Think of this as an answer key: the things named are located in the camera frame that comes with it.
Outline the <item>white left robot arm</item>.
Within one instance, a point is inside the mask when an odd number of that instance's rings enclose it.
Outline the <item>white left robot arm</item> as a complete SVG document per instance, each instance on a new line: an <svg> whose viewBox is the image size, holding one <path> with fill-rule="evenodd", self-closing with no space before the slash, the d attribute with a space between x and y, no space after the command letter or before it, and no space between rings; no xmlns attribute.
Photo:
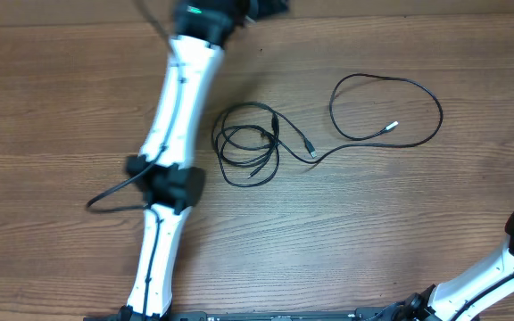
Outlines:
<svg viewBox="0 0 514 321"><path fill-rule="evenodd" d="M287 9L286 1L177 2L157 112L138 155L127 161L129 181L145 201L145 228L136 279L117 319L169 318L180 236L205 182L194 165L195 138L225 44L245 22Z"/></svg>

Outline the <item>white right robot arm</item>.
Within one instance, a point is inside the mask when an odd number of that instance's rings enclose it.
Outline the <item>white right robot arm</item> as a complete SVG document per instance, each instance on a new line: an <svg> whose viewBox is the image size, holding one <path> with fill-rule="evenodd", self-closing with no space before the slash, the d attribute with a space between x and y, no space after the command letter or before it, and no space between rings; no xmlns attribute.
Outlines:
<svg viewBox="0 0 514 321"><path fill-rule="evenodd" d="M487 257L452 280L412 294L394 320L472 320L514 293L514 211L505 239Z"/></svg>

